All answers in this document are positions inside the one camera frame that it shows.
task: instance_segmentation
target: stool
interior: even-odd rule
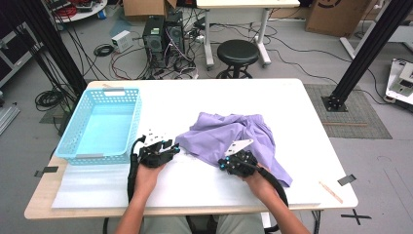
[[[229,40],[219,45],[217,54],[219,59],[228,65],[226,70],[216,76],[217,79],[240,78],[240,73],[244,74],[241,78],[252,78],[246,69],[258,61],[259,57],[258,48],[253,43],[244,40]]]

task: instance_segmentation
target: carpet mat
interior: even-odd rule
[[[348,112],[328,112],[321,97],[330,96],[336,86],[307,84],[304,87],[329,137],[392,138],[362,92],[350,93],[345,102]]]

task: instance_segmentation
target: black aluminum pole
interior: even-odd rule
[[[86,81],[53,26],[51,20],[54,19],[50,19],[42,0],[15,0],[14,3],[30,29],[47,48],[71,90],[80,98],[87,87]]]
[[[392,0],[361,46],[336,89],[323,97],[328,111],[341,111],[350,92],[413,8],[413,0]]]

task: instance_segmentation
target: wrist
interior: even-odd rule
[[[258,199],[264,203],[264,205],[267,205],[268,203],[272,203],[277,200],[281,200],[279,197],[279,194],[274,190],[271,189],[270,191],[267,192],[262,192],[259,196]]]
[[[149,195],[150,194],[148,194],[148,193],[134,191],[133,197],[131,198],[131,202],[132,201],[135,201],[135,202],[140,201],[140,202],[146,203],[146,201],[149,198]]]

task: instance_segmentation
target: blue plastic basket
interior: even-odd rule
[[[128,163],[140,109],[137,88],[85,90],[55,155],[72,165]]]

